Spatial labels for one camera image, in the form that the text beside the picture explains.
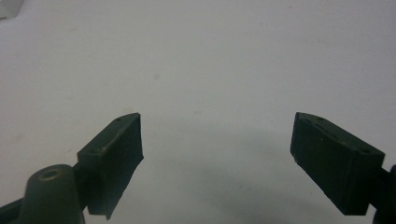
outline circular hole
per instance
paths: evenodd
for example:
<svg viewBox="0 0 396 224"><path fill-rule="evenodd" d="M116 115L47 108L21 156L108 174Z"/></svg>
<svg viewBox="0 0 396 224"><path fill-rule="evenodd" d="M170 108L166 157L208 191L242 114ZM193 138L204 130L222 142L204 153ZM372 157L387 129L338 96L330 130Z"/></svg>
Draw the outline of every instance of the circular hole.
<svg viewBox="0 0 396 224"><path fill-rule="evenodd" d="M56 178L60 174L61 174L60 170L49 170L46 173L42 174L39 178L40 180L48 181Z"/></svg>

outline rubber jaw pad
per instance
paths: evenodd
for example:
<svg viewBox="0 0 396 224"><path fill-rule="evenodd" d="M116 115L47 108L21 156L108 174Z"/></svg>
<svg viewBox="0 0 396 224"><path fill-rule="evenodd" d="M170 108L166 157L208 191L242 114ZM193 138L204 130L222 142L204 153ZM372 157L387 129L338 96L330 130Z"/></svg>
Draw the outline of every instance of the rubber jaw pad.
<svg viewBox="0 0 396 224"><path fill-rule="evenodd" d="M366 214L383 152L304 113L296 114L290 152L344 215Z"/></svg>
<svg viewBox="0 0 396 224"><path fill-rule="evenodd" d="M140 115L114 119L78 153L78 163L92 174L88 210L110 219L137 165L143 160Z"/></svg>

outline white background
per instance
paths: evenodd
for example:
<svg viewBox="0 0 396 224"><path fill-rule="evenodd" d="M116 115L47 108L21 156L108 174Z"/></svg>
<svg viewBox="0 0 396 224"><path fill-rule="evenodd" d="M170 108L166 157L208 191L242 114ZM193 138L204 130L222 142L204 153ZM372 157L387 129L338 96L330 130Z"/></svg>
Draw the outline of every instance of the white background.
<svg viewBox="0 0 396 224"><path fill-rule="evenodd" d="M295 164L297 111L396 163L395 1L26 0L0 21L0 204L139 112L146 158L108 223L371 223Z"/></svg>

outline screw hole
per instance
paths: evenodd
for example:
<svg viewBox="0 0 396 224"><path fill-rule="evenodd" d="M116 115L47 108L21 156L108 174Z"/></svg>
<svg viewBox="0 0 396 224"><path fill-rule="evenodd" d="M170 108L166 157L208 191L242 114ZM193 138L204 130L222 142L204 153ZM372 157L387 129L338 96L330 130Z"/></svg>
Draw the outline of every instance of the screw hole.
<svg viewBox="0 0 396 224"><path fill-rule="evenodd" d="M60 170L49 170L46 173L42 174L39 179L42 181L48 181L51 179L55 179L58 175L61 174Z"/></svg>

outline clamp jaw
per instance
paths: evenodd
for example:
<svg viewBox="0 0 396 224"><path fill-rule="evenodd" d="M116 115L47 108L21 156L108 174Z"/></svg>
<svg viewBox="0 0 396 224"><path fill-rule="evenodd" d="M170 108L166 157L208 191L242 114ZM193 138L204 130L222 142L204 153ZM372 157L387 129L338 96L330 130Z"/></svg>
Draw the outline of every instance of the clamp jaw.
<svg viewBox="0 0 396 224"><path fill-rule="evenodd" d="M24 198L0 208L0 223L83 224L85 207L110 219L142 160L140 115L114 119L78 153L73 167L53 165L33 174Z"/></svg>
<svg viewBox="0 0 396 224"><path fill-rule="evenodd" d="M396 165L382 169L385 153L328 120L297 113L290 153L347 216L376 209L374 224L396 223Z"/></svg>

